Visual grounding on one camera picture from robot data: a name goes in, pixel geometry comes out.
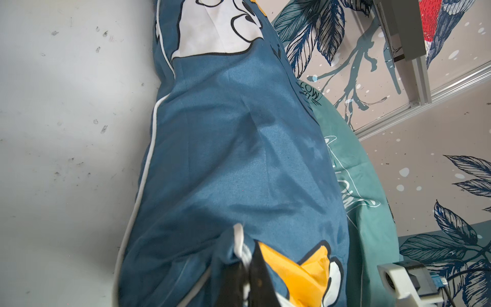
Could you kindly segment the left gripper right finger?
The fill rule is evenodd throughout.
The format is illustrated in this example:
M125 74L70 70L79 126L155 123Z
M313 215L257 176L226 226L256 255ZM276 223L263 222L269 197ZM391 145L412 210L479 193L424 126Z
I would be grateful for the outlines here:
M251 307L280 307L268 267L264 261L259 242L255 242L254 253L249 265L250 292L248 304Z

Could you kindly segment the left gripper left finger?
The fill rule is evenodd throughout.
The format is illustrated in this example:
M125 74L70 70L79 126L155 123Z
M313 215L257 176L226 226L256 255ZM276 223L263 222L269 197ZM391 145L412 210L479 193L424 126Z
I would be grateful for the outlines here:
M222 272L221 288L216 307L243 307L246 269L242 262L226 267Z

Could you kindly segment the teal cat pillow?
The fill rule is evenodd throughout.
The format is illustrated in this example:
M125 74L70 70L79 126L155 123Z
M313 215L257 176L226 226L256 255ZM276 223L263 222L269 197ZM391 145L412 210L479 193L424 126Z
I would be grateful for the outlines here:
M347 306L394 306L377 267L400 259L396 225L386 193L362 144L336 108L299 81L331 156L349 226Z

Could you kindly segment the blue cartoon pillow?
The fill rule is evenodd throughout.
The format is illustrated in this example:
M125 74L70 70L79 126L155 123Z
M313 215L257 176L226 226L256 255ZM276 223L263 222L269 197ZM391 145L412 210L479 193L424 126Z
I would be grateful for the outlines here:
M346 306L349 229L320 126L254 1L157 1L161 80L114 306L215 306L255 242L281 306Z

